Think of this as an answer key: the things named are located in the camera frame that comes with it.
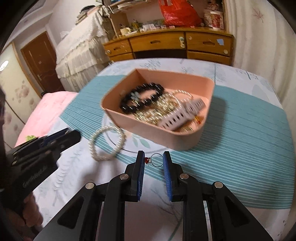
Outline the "person's left hand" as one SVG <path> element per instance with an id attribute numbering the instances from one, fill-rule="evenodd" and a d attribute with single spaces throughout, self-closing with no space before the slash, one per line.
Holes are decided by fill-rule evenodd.
<path id="1" fill-rule="evenodd" d="M 43 223 L 43 216 L 39 211 L 39 207 L 36 203 L 36 198 L 31 192 L 23 201 L 23 217 L 20 217 L 15 212 L 6 208 L 6 214 L 15 230 L 22 236 L 23 240 L 33 240 L 31 237 L 26 237 L 24 233 L 24 227 L 31 228 L 33 226 L 41 226 Z"/>

